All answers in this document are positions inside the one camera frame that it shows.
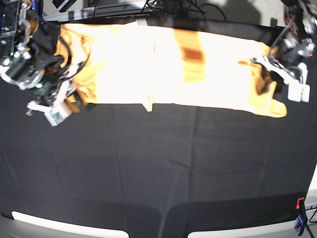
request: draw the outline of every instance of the black fabric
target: black fabric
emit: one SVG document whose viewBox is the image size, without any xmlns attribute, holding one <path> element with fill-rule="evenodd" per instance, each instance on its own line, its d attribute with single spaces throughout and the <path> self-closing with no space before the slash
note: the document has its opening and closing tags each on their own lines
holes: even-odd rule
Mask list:
<svg viewBox="0 0 317 238">
<path fill-rule="evenodd" d="M 205 20 L 199 18 L 163 18 L 145 17 L 149 26 L 161 26 L 183 30 L 202 31 L 225 36 L 237 37 L 247 40 L 255 40 L 271 45 L 281 32 L 281 28 L 270 28 L 252 24 Z M 116 17 L 116 18 L 90 18 L 68 23 L 83 24 L 127 24 L 134 22 L 137 17 Z"/>
<path fill-rule="evenodd" d="M 317 58 L 309 103 L 288 115 L 179 105 L 96 105 L 51 127 L 30 92 L 0 82 L 0 214 L 184 238 L 296 218 L 317 154 Z"/>
<path fill-rule="evenodd" d="M 31 41 L 35 42 L 47 55 L 54 55 L 58 36 L 60 35 L 60 27 L 49 23 L 39 24 L 38 30 L 34 33 Z"/>
</svg>

